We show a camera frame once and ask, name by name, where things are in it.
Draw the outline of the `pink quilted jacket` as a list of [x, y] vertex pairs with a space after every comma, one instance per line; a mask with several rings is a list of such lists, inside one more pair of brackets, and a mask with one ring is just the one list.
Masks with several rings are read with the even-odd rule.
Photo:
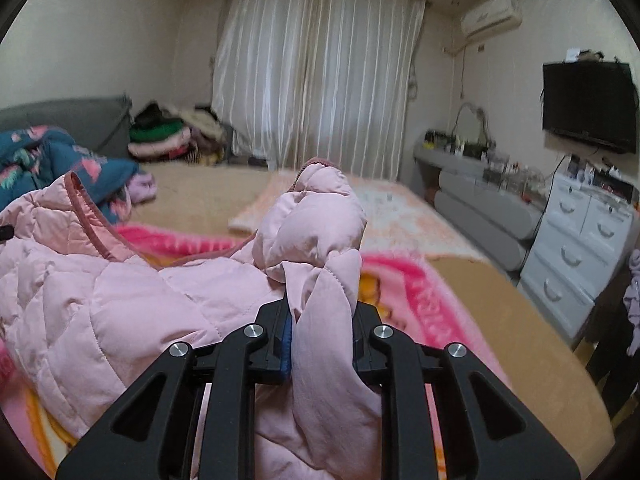
[[171, 344], [203, 347], [285, 299], [292, 377], [257, 393], [262, 479], [375, 479], [381, 400], [352, 366], [367, 218], [340, 170], [311, 162], [256, 233], [225, 256], [159, 269], [58, 178], [2, 210], [1, 336], [43, 406], [74, 437]]

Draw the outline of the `pile of folded clothes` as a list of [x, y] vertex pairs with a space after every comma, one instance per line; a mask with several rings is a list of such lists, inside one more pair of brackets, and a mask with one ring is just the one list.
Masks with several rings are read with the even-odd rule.
[[185, 160], [215, 166], [228, 158], [230, 133], [206, 107], [149, 104], [132, 120], [128, 153], [142, 162]]

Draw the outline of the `pink cartoon fleece blanket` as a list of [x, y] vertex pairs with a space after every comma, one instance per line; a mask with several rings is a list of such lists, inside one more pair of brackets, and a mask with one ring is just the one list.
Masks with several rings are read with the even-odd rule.
[[[163, 230], [148, 224], [119, 226], [117, 231], [152, 263], [168, 266], [180, 257], [229, 249], [239, 240]], [[405, 250], [371, 252], [362, 256], [358, 299], [378, 309], [381, 320], [434, 348], [450, 342], [469, 344], [471, 350], [505, 383], [508, 376], [490, 350], [472, 316], [444, 279], [421, 254]], [[1, 449], [12, 458], [23, 456], [36, 474], [52, 478], [76, 439], [42, 407], [6, 348], [1, 349]]]

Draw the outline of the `purple hanging cloth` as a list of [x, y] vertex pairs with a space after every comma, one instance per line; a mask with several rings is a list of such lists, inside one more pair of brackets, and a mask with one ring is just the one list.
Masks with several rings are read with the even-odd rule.
[[628, 356], [634, 356], [640, 347], [640, 250], [634, 249], [629, 257], [630, 283], [623, 296], [628, 322], [632, 326]]

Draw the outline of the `grey curved dressing table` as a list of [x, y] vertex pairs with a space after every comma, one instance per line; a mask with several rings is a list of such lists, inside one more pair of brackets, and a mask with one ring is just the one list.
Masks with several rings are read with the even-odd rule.
[[520, 196], [483, 180], [480, 160], [413, 148], [412, 188], [492, 263], [518, 278], [535, 240], [542, 212]]

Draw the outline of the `white drawer cabinet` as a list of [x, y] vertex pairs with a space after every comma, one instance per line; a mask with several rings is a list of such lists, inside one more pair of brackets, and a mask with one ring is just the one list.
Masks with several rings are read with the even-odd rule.
[[638, 210], [626, 200], [556, 174], [518, 290], [573, 347], [638, 235]]

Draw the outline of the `blue floral quilt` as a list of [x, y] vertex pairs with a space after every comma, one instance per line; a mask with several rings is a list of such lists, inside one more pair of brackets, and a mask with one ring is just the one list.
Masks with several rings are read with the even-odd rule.
[[140, 174], [131, 160], [93, 153], [65, 130], [50, 126], [3, 131], [0, 156], [2, 207], [72, 172], [109, 222], [130, 217], [128, 184]]

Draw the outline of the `grey headboard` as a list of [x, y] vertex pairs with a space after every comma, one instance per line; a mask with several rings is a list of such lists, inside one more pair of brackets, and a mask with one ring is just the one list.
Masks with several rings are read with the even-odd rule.
[[1, 130], [60, 127], [84, 148], [106, 157], [129, 158], [132, 102], [129, 96], [60, 99], [2, 108]]

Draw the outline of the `white striped curtain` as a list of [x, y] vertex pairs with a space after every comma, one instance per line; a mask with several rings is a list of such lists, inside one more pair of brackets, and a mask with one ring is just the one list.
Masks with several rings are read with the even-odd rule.
[[233, 154], [398, 177], [424, 0], [232, 0], [212, 107]]

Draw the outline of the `white air conditioner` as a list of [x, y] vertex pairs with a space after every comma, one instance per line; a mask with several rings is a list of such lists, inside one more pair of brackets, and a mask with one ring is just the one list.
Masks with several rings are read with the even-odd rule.
[[518, 28], [522, 14], [516, 0], [487, 0], [460, 18], [465, 40], [480, 40]]

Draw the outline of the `black wall television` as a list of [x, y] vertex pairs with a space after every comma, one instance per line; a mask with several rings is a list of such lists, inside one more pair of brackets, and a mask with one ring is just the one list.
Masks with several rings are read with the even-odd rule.
[[637, 151], [639, 93], [629, 64], [544, 64], [541, 102], [544, 131], [612, 153]]

